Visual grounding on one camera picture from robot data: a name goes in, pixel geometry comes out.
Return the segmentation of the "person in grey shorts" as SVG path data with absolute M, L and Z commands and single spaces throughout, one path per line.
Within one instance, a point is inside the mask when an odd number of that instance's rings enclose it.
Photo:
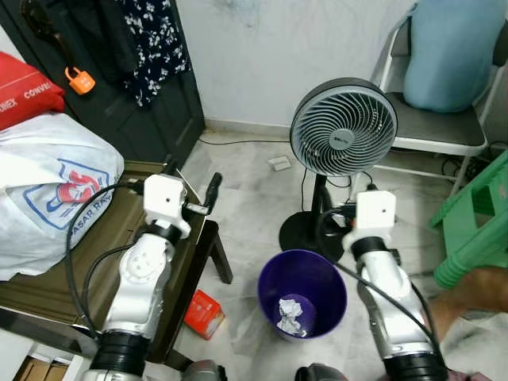
M 457 318 L 469 310 L 495 313 L 508 311 L 508 272 L 503 267 L 473 268 L 452 289 L 429 301 L 434 333 L 439 341 Z

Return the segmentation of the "grey left robot leg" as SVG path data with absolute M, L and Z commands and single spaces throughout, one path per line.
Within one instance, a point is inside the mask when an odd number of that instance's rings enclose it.
M 225 367 L 214 360 L 196 360 L 182 371 L 181 381 L 228 381 Z

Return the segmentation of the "grey metal folding chair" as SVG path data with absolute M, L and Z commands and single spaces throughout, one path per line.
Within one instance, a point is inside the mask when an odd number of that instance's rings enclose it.
M 402 95 L 402 81 L 411 56 L 411 25 L 414 4 L 391 30 L 381 50 L 376 69 L 370 81 L 392 99 L 398 117 L 398 131 L 393 143 L 394 150 L 417 150 L 431 152 L 433 155 L 460 156 L 462 162 L 454 175 L 428 173 L 410 167 L 396 167 L 393 164 L 376 164 L 378 170 L 396 171 L 411 175 L 453 182 L 450 194 L 456 194 L 468 184 L 467 171 L 471 162 L 490 147 L 483 129 L 486 117 L 490 115 L 496 98 L 496 87 L 506 77 L 508 63 L 508 32 L 498 31 L 498 39 L 493 51 L 492 64 L 487 69 L 489 87 L 477 98 L 472 106 L 459 113 L 435 113 L 424 111 L 406 104 Z

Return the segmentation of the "white paper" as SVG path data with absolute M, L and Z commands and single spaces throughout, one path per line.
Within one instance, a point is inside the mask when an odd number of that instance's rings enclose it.
M 302 304 L 293 298 L 279 300 L 279 322 L 276 326 L 284 333 L 294 337 L 304 337 L 307 334 L 304 325 L 298 320 L 302 316 Z

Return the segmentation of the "grey standing fan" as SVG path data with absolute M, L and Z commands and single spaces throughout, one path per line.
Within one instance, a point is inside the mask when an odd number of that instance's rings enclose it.
M 342 237 L 335 232 L 328 210 L 335 204 L 327 186 L 332 177 L 352 178 L 376 166 L 391 150 L 397 114 L 383 91 L 365 79 L 333 79 L 310 90 L 295 109 L 290 143 L 295 159 L 314 174 L 308 210 L 292 214 L 279 230 L 283 251 L 319 252 L 318 234 L 329 250 L 325 257 L 341 258 Z

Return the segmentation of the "grey robot leg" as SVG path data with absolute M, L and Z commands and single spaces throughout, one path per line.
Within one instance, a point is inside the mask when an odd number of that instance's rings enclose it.
M 196 360 L 182 371 L 181 381 L 228 381 L 225 367 L 214 360 Z
M 323 364 L 300 367 L 294 374 L 294 381 L 349 381 L 337 368 Z

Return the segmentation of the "small red box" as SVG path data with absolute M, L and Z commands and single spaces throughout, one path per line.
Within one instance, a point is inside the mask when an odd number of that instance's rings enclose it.
M 204 291 L 196 290 L 184 315 L 184 323 L 203 340 L 210 341 L 224 320 L 221 304 Z

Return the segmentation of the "green plastic stool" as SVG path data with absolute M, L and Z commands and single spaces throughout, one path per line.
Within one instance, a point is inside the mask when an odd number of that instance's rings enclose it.
M 429 221 L 444 239 L 446 257 L 434 272 L 443 289 L 478 267 L 507 268 L 507 159 L 508 153 L 501 153 Z

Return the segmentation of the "red bag with white print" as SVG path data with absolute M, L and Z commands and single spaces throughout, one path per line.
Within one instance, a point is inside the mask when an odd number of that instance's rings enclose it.
M 0 52 L 0 131 L 39 115 L 64 110 L 61 87 L 35 67 Z

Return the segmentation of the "brown cardboard box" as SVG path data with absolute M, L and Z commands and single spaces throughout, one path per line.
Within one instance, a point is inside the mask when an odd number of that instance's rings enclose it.
M 77 381 L 79 364 L 64 358 L 26 356 L 12 381 Z

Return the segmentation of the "grey right robot leg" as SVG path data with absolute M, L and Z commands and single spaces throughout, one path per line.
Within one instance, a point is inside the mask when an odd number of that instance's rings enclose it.
M 294 374 L 294 381 L 349 381 L 337 368 L 323 364 L 300 367 Z

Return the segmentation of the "dark floral garment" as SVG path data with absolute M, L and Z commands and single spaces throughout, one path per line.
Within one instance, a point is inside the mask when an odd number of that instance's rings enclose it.
M 164 80 L 188 72 L 191 62 L 173 0 L 115 0 L 131 32 L 137 68 L 125 88 L 141 108 L 149 108 Z

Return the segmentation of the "light blue cushion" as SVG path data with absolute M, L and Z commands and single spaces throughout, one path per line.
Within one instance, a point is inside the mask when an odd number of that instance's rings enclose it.
M 507 0 L 418 0 L 410 16 L 403 97 L 414 108 L 458 113 L 486 90 Z

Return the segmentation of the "orange padlock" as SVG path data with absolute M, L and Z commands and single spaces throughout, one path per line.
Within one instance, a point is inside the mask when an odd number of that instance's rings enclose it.
M 65 67 L 63 73 L 68 81 L 69 87 L 79 95 L 88 94 L 88 92 L 94 89 L 95 84 L 97 84 L 95 80 L 92 79 L 90 73 L 80 70 L 77 67 Z

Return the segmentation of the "white printed plastic bag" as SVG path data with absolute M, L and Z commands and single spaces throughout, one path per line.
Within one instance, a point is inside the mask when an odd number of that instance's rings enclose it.
M 0 131 L 0 282 L 43 275 L 105 213 L 124 157 L 65 114 L 43 114 Z

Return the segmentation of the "purple plastic waste bin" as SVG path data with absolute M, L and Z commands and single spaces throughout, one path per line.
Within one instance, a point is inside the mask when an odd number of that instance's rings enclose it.
M 315 340 L 340 325 L 348 307 L 348 293 L 338 270 L 325 257 L 304 249 L 291 249 L 273 256 L 262 268 L 257 282 L 261 311 L 277 335 L 287 341 Z M 307 334 L 284 333 L 279 322 L 279 300 L 293 298 L 302 304 L 298 319 Z

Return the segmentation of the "brown low table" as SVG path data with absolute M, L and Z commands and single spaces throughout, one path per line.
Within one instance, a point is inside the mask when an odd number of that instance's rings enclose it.
M 164 289 L 164 311 L 150 344 L 148 362 L 182 371 L 191 360 L 174 348 L 186 328 L 184 316 L 206 264 L 214 264 L 219 279 L 230 284 L 233 272 L 219 239 L 218 224 L 202 215 L 188 218 L 191 233 L 177 244 L 171 262 L 173 275 Z M 73 249 L 72 269 L 77 287 L 98 255 L 129 244 L 143 228 L 142 201 L 127 190 L 117 190 L 112 204 Z M 86 335 L 83 320 L 69 295 L 66 264 L 61 261 L 43 275 L 16 275 L 0 282 L 0 328 L 73 353 L 94 355 L 95 343 Z

